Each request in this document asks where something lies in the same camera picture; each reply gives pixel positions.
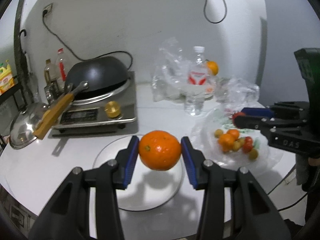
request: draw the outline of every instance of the metal bolt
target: metal bolt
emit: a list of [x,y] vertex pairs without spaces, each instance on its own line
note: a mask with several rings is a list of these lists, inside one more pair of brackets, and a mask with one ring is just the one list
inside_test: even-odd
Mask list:
[[112,160],[109,160],[107,163],[108,163],[109,166],[113,167],[113,166],[115,166],[118,162],[117,162],[117,160],[112,159]]
[[80,174],[81,172],[82,172],[82,168],[81,167],[75,167],[72,170],[72,173],[76,174],[76,175]]
[[248,168],[245,166],[240,167],[239,170],[242,174],[247,174],[249,172]]
[[212,160],[204,160],[203,161],[204,166],[206,167],[210,167],[213,165],[213,161]]

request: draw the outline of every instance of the red tomato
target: red tomato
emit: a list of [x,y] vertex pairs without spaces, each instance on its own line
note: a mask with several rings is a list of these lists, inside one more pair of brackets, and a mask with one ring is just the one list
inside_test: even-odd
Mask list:
[[248,152],[250,152],[252,150],[252,148],[253,148],[252,143],[246,142],[242,146],[242,151],[243,151],[243,153],[248,153]]
[[253,144],[253,140],[250,136],[247,136],[244,138],[244,143],[247,143],[247,142]]
[[235,113],[235,114],[232,115],[232,122],[233,122],[234,125],[235,125],[235,118],[236,118],[237,116],[241,116],[241,115],[245,115],[245,113],[243,113],[243,112],[237,112],[237,113]]

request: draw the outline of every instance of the white table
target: white table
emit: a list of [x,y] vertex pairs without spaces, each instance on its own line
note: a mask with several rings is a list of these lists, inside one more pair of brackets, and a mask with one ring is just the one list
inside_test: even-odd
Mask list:
[[[206,112],[218,105],[205,102],[204,113],[189,116],[183,104],[170,101],[153,102],[150,85],[137,86],[138,134],[166,130],[177,138],[188,136],[193,126]],[[8,145],[0,157],[0,183],[22,205],[38,215],[65,176],[75,166],[92,168],[100,150],[123,136],[36,140],[21,150]],[[258,177],[269,192],[292,169],[294,154],[285,152],[272,171]],[[120,210],[126,240],[177,239],[196,233],[201,213],[203,191],[195,191],[184,174],[178,193],[166,204],[144,212]],[[230,198],[226,194],[225,221],[230,220]],[[90,218],[91,235],[95,235],[94,220]]]

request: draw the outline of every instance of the black plug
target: black plug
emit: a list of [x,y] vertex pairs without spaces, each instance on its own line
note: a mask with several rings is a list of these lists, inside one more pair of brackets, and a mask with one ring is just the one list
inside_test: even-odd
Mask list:
[[48,13],[48,10],[43,10],[42,11],[42,18]]

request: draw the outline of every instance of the orange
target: orange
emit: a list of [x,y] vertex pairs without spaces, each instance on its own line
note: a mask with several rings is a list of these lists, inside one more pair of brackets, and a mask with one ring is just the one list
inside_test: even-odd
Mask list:
[[212,75],[216,75],[219,72],[219,66],[214,61],[207,61],[207,67],[211,70]]
[[230,151],[234,142],[235,138],[228,133],[222,134],[218,139],[218,143],[222,146],[224,152]]
[[139,155],[142,163],[148,168],[167,171],[180,159],[181,145],[170,133],[156,130],[141,138]]
[[240,133],[239,133],[239,131],[237,129],[230,129],[230,130],[227,131],[227,134],[232,135],[235,140],[237,140],[239,138],[239,135],[240,135]]

